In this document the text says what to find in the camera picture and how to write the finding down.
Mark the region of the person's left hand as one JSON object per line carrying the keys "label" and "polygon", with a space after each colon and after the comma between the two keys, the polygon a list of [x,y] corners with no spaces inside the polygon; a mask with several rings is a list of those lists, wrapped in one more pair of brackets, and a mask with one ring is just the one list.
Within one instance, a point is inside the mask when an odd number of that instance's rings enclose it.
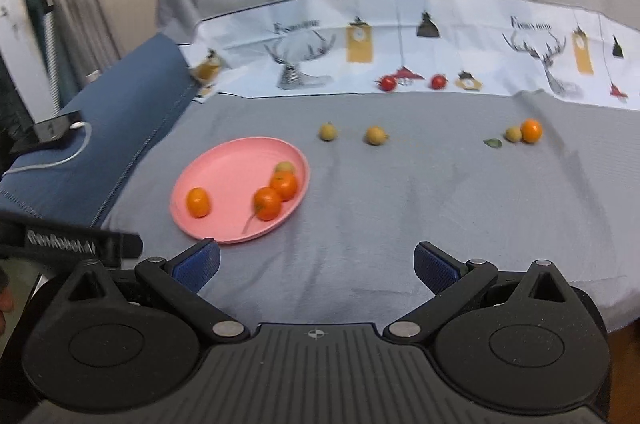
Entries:
{"label": "person's left hand", "polygon": [[0,334],[6,330],[6,314],[14,308],[14,298],[10,289],[10,280],[3,269],[0,269]]}

